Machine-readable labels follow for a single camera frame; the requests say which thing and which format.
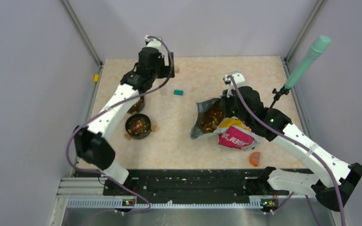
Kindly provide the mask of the pet food bag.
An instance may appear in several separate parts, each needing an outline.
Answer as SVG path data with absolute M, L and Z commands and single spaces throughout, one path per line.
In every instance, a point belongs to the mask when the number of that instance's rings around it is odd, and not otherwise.
M 221 98 L 196 102 L 196 106 L 197 117 L 189 134 L 192 140 L 215 136 L 218 145 L 244 151 L 254 149 L 259 144 L 259 136 L 241 120 L 225 116 Z

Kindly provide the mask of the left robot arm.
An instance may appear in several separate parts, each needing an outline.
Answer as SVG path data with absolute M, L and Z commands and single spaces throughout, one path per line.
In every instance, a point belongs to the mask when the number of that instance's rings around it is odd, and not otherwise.
M 115 190 L 123 195 L 132 190 L 132 181 L 128 170 L 115 159 L 115 150 L 108 140 L 142 96 L 159 90 L 175 76 L 173 53 L 162 38 L 147 35 L 144 41 L 137 63 L 122 77 L 110 100 L 97 115 L 78 126 L 68 141 L 74 143 L 78 158 L 113 179 Z

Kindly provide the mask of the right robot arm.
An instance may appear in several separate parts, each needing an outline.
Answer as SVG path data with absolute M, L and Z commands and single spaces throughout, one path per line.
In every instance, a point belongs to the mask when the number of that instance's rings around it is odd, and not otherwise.
M 308 195 L 327 209 L 341 212 L 362 178 L 362 165 L 338 159 L 305 135 L 283 112 L 265 107 L 241 73 L 229 73 L 223 81 L 229 86 L 221 96 L 225 115 L 241 120 L 253 133 L 285 149 L 311 171 L 304 174 L 266 167 L 257 181 L 259 191 Z

